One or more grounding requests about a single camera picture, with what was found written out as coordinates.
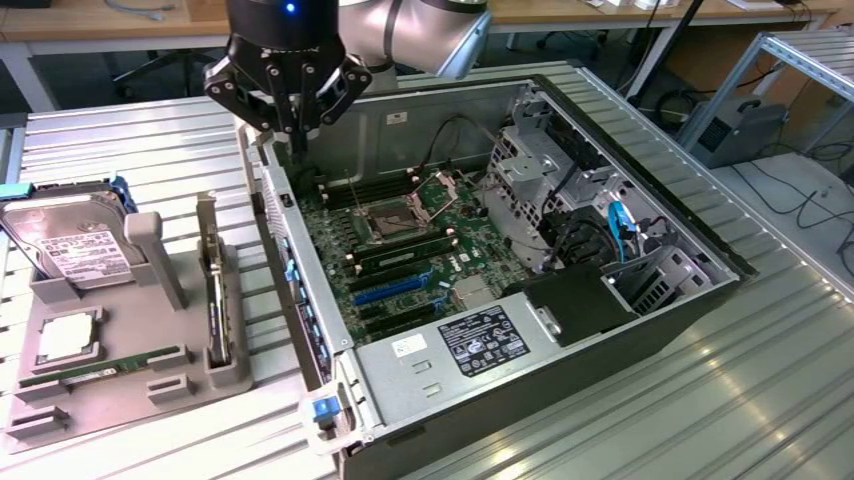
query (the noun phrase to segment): green circuit board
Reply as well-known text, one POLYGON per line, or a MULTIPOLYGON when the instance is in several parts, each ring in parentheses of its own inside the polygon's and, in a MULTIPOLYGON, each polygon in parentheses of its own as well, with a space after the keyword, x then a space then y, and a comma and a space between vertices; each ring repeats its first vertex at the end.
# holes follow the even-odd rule
MULTIPOLYGON (((300 201, 300 211, 318 248, 338 307, 358 345, 371 343, 443 316, 469 310, 473 305, 471 297, 463 300, 458 295, 458 291, 463 291, 463 284, 459 284, 461 288, 455 288, 461 280, 478 276, 479 278, 470 278, 465 284, 481 285, 482 281, 486 289, 478 290, 478 298, 489 299, 490 296, 499 298, 503 289, 511 283, 530 276, 530 270, 505 244, 489 216, 478 212, 482 206, 478 187, 459 175, 455 192, 457 200, 426 224, 416 224, 408 216, 412 202, 404 195, 363 201, 358 206, 339 209, 328 209, 318 198, 300 201), (454 229, 452 236, 447 236, 448 228, 454 229), (376 268, 379 271, 355 271, 354 262, 347 259, 347 254, 367 252, 378 246, 424 238, 427 235, 435 238, 412 248, 395 250, 362 261, 366 269, 376 268), (411 270, 415 275, 352 291, 354 282, 380 277, 395 268, 411 270), (418 279, 418 274, 424 276, 420 288, 364 305, 354 305, 358 294, 395 285, 407 279, 418 279)), ((424 183, 418 190, 418 197, 424 211, 430 213, 439 212, 450 200, 448 190, 438 181, 424 183)))

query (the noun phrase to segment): motherboard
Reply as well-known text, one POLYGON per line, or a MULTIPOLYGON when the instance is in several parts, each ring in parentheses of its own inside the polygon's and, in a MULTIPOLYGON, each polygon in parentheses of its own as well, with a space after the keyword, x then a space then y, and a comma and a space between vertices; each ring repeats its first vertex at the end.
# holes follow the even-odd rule
POLYGON ((322 188, 300 211, 356 345, 483 305, 530 276, 459 170, 322 188))

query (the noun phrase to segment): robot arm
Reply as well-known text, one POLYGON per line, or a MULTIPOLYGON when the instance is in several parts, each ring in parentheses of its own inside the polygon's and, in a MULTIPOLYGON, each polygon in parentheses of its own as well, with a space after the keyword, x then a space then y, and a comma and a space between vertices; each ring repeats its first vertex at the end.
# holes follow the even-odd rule
POLYGON ((368 87, 370 68, 398 60, 462 78, 491 19, 486 0, 227 0, 227 11, 228 55, 204 91, 255 129, 286 133, 298 157, 306 134, 335 123, 368 87))

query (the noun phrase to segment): hard drive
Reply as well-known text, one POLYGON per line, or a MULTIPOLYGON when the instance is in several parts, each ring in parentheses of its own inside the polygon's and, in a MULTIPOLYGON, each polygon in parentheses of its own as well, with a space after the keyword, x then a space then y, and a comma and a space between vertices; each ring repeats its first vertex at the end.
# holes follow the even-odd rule
POLYGON ((124 238, 124 219, 136 212, 122 177, 66 185, 0 186, 0 226, 42 279, 67 278, 79 289, 132 280, 146 263, 124 238))

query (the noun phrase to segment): hard drive label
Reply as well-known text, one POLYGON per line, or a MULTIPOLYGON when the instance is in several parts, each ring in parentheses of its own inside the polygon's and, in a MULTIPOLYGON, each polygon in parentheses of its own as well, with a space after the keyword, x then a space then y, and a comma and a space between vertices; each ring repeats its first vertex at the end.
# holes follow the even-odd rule
POLYGON ((467 377, 531 352, 501 305, 446 323, 439 333, 467 377))
POLYGON ((110 231, 46 238, 38 240, 38 244, 63 276, 72 282, 98 280, 131 271, 110 231))

